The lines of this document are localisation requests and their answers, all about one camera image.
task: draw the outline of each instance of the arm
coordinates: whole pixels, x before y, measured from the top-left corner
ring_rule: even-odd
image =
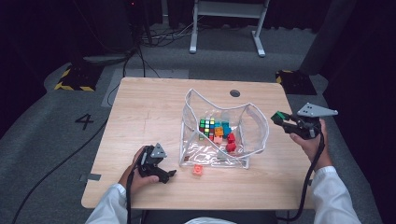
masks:
[[[126,182],[131,173],[134,163],[142,152],[140,148],[134,155],[133,163],[122,174],[118,184],[110,186],[103,195],[101,201],[91,213],[86,223],[126,223]],[[135,194],[139,189],[150,183],[157,183],[158,176],[151,175],[142,177],[137,170],[134,170],[134,181],[131,186],[131,193]]]
[[[315,223],[361,223],[352,206],[347,187],[334,167],[317,170],[312,182]]]
[[[312,193],[315,206],[315,223],[360,223],[353,209],[347,187],[332,166],[326,123],[320,120],[325,148],[315,166],[315,177],[312,182]],[[320,136],[304,140],[295,133],[290,138],[302,147],[308,159],[312,160],[318,151]]]

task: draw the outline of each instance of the white shirt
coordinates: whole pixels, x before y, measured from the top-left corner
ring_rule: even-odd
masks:
[[[312,200],[315,206],[315,223],[361,223],[352,206],[347,187],[336,173],[334,167],[319,169],[312,182]],[[125,188],[120,184],[112,185],[93,210],[86,223],[126,223]],[[233,222],[198,217],[186,224],[233,224]]]

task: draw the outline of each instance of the hand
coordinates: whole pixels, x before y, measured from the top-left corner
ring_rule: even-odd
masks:
[[[332,166],[332,159],[330,158],[329,155],[329,144],[327,138],[326,123],[323,119],[320,120],[320,125],[321,125],[321,130],[323,132],[325,147],[323,149],[322,154],[320,155],[317,165],[315,166],[314,169],[315,171],[325,166]],[[318,134],[318,136],[314,139],[304,140],[298,134],[291,133],[290,138],[303,149],[305,154],[308,156],[308,159],[312,162],[318,151],[320,134]]]
[[[123,185],[125,189],[126,189],[126,182],[128,180],[128,175],[131,173],[131,170],[134,167],[134,164],[136,163],[137,158],[139,158],[139,155],[142,153],[143,148],[144,147],[141,147],[136,152],[136,154],[134,154],[134,161],[132,162],[132,164],[130,166],[128,166],[128,168],[124,171],[124,173],[122,174],[122,176],[120,178],[119,184]],[[137,169],[135,169],[134,170],[134,180],[132,181],[132,186],[131,186],[131,193],[134,194],[142,187],[144,187],[148,184],[157,183],[159,181],[160,181],[160,178],[158,178],[158,176],[151,175],[151,176],[142,177],[139,174],[139,171],[137,171]]]

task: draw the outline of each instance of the metal stand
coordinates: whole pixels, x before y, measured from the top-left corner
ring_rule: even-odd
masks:
[[[270,0],[265,0],[264,4],[242,4],[195,0],[190,53],[196,53],[197,51],[198,15],[206,15],[259,19],[257,31],[252,31],[252,35],[259,56],[264,57],[265,51],[260,41],[260,32],[262,31],[262,24],[269,2]]]

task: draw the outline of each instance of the black curtain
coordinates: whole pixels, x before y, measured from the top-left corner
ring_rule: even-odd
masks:
[[[384,223],[394,223],[396,3],[358,1],[321,74],[350,152],[369,181]]]
[[[46,93],[44,79],[66,63],[38,2],[0,3],[0,137]]]
[[[189,25],[192,23],[192,11],[194,0],[167,0],[169,10],[169,25],[177,28],[180,23]],[[215,2],[232,2],[263,4],[263,0],[208,0]],[[271,0],[265,16],[263,27],[287,29],[312,29],[317,32],[326,17],[332,0]],[[245,18],[209,17],[205,16],[200,23],[221,27],[229,24],[232,27],[256,26],[258,21]]]
[[[148,5],[148,23],[163,23],[163,6],[161,0],[144,0]]]

